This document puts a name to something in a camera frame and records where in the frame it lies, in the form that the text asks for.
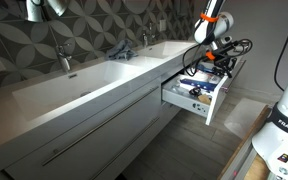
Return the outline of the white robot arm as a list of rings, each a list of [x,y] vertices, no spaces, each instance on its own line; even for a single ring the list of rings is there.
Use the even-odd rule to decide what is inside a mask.
[[[253,46],[249,39],[241,39],[218,46],[216,41],[234,24],[232,15],[222,12],[225,0],[208,0],[194,25],[193,37],[199,45],[210,45],[201,60],[211,60],[229,78],[235,67],[236,57],[248,53]]]

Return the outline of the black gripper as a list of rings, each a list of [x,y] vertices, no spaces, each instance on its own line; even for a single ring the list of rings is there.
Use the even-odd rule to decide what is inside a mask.
[[[235,68],[237,57],[247,54],[252,47],[253,42],[250,39],[241,39],[229,42],[220,49],[208,51],[207,58],[221,69],[222,74],[231,78],[231,71]]]

